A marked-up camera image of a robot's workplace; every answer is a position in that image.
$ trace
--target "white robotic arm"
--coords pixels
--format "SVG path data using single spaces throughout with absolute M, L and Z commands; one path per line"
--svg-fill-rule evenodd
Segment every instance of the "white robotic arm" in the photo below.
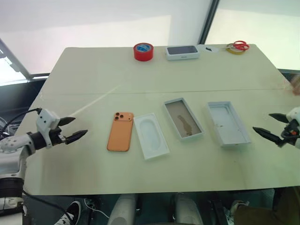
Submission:
M 26 158 L 41 148 L 70 144 L 87 133 L 81 130 L 69 137 L 61 134 L 59 126 L 72 122 L 75 118 L 60 119 L 55 113 L 38 110 L 37 132 L 22 136 L 10 136 L 0 141 L 0 224 L 23 210 L 22 191 L 26 171 Z
M 283 139 L 264 128 L 253 127 L 253 129 L 260 136 L 274 142 L 278 147 L 282 147 L 288 143 L 300 149 L 300 107 L 293 108 L 287 115 L 280 113 L 272 113 L 269 115 L 274 119 L 287 124 L 281 133 Z

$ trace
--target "red scissors handle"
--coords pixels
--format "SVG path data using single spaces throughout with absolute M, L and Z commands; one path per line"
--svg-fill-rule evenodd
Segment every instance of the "red scissors handle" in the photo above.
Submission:
M 235 41 L 233 46 L 239 50 L 248 50 L 250 48 L 245 41 Z

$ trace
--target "window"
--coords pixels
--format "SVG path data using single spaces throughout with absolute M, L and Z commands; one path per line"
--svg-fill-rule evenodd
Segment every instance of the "window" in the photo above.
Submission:
M 196 45 L 212 0 L 4 1 L 0 36 L 32 74 L 67 47 Z
M 26 77 L 21 72 L 16 72 L 12 67 L 13 63 L 4 56 L 0 49 L 0 85 L 26 82 Z
M 300 70 L 299 0 L 221 0 L 206 44 L 256 44 L 277 68 Z

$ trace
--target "orange phone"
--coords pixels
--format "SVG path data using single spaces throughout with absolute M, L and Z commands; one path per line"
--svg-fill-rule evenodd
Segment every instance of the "orange phone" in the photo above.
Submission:
M 128 151 L 133 125 L 133 113 L 117 112 L 113 117 L 112 129 L 109 134 L 107 150 Z

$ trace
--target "small black object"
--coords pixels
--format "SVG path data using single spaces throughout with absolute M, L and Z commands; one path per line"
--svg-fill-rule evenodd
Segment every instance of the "small black object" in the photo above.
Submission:
M 281 114 L 281 113 L 271 113 L 269 114 L 269 116 L 273 117 L 274 119 L 283 122 L 283 123 L 288 123 L 289 121 L 286 118 L 285 114 Z
M 283 138 L 287 137 L 295 137 L 295 135 L 299 135 L 299 130 L 298 130 L 299 123 L 297 120 L 293 119 L 289 122 L 288 125 L 286 125 L 284 131 L 281 133 L 281 136 Z
M 65 144 L 70 144 L 74 141 L 77 141 L 82 136 L 84 136 L 87 132 L 88 132 L 88 130 L 80 130 L 80 131 L 77 131 L 77 132 L 73 133 L 70 137 L 66 138 Z
M 61 118 L 60 121 L 59 121 L 59 123 L 58 123 L 58 126 L 67 125 L 70 122 L 72 122 L 73 120 L 75 120 L 74 117 L 64 117 L 64 118 Z
M 49 137 L 50 137 L 50 140 L 51 140 L 51 143 L 53 146 L 62 143 L 62 140 L 59 137 L 60 133 L 61 133 L 61 129 L 59 127 L 56 127 L 55 129 L 50 130 Z
M 258 133 L 260 136 L 268 139 L 269 141 L 274 142 L 275 144 L 280 144 L 282 142 L 282 140 L 280 139 L 280 137 L 272 134 L 270 131 L 260 128 L 260 127 L 253 127 L 253 130 L 255 130 L 256 133 Z

